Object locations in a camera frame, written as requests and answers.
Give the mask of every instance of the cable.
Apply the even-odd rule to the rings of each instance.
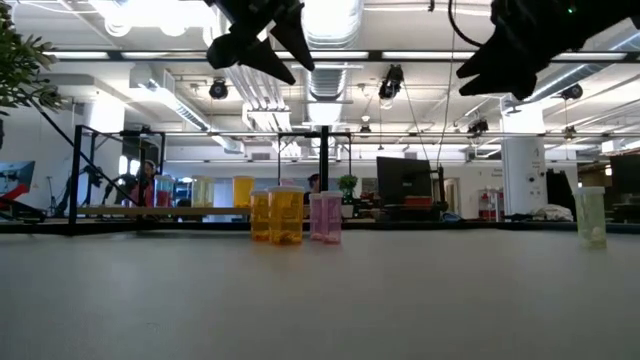
[[[460,30],[460,28],[458,27],[458,24],[456,24],[456,19],[453,16],[453,1],[454,0],[449,0],[449,7],[447,9],[447,13],[449,14],[449,23],[451,24],[451,27],[453,28],[453,31],[455,31],[455,33],[458,34],[458,36],[460,36],[460,38],[462,40],[464,40],[466,43],[468,43],[470,45],[473,45],[475,47],[481,47],[483,44],[481,44],[481,43],[471,39],[467,35],[465,35],[462,32],[462,30]]]
[[[416,126],[416,130],[418,131],[418,138],[420,139],[420,145],[422,145],[422,151],[424,151],[424,158],[429,160],[429,155],[427,155],[427,148],[424,146],[424,141],[422,141],[422,131],[420,130],[420,126],[418,126],[418,119],[416,119],[416,114],[413,112],[413,104],[411,104],[411,97],[409,96],[409,88],[407,87],[407,83],[402,80],[402,85],[404,85],[404,91],[407,93],[407,101],[409,102],[409,109],[411,109],[411,117],[413,118],[413,124]]]
[[[453,0],[449,0],[449,15],[453,18],[452,9]],[[447,86],[447,101],[444,109],[444,125],[442,126],[442,135],[440,135],[440,144],[438,145],[438,157],[436,158],[436,167],[440,167],[440,153],[442,152],[442,143],[444,142],[444,134],[447,131],[447,120],[449,119],[449,103],[451,101],[451,82],[453,80],[453,54],[456,48],[456,33],[451,36],[451,63],[449,64],[449,85]]]
[[[380,116],[380,147],[378,151],[382,151],[384,147],[382,147],[382,106],[380,106],[380,104],[378,104],[378,115]]]
[[[59,13],[59,14],[98,14],[99,12],[96,10],[87,10],[87,11],[75,11],[75,10],[57,10],[57,9],[52,9],[50,7],[46,7],[46,6],[42,6],[40,4],[34,4],[28,1],[17,1],[18,4],[22,4],[22,5],[30,5],[33,7],[37,7],[39,9],[42,10],[46,10],[46,11],[51,11],[54,13]]]

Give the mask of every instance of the column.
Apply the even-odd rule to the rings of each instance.
[[[545,132],[542,107],[519,106],[516,111],[501,101],[502,132]],[[544,138],[511,137],[502,140],[505,214],[528,214],[547,204]]]

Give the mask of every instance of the pink cup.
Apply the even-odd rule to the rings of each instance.
[[[324,241],[325,229],[322,216],[322,195],[309,194],[309,232],[311,241]]]
[[[342,192],[322,192],[322,225],[325,244],[342,242]]]

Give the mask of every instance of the white pillar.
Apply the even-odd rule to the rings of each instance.
[[[502,131],[540,134],[545,132],[542,108],[534,103],[518,107],[501,102]],[[544,139],[538,136],[512,137],[502,141],[505,213],[528,214],[547,204]]]
[[[90,128],[100,132],[122,131],[124,129],[124,117],[124,103],[105,92],[101,92],[94,102],[85,104],[85,123]],[[83,151],[89,156],[91,138],[84,137],[82,143]],[[105,141],[104,137],[98,136],[96,139],[96,147],[97,146],[100,147],[95,151],[94,164],[101,167],[104,174],[110,179],[117,177],[119,175],[120,156],[122,155],[122,143],[111,139]],[[81,183],[79,187],[79,202],[84,201],[86,197],[86,179],[81,181],[83,181],[84,184]],[[100,189],[96,187],[91,189],[91,204],[97,205],[101,203],[106,185],[107,182],[103,180]],[[107,200],[107,204],[113,203],[115,195],[116,191],[114,190]]]

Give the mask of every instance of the window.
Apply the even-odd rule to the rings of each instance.
[[[131,163],[129,163],[129,174],[137,175],[138,169],[140,169],[140,161],[131,160]]]
[[[129,167],[129,159],[126,156],[120,155],[120,162],[118,163],[118,175],[124,175],[127,173]]]

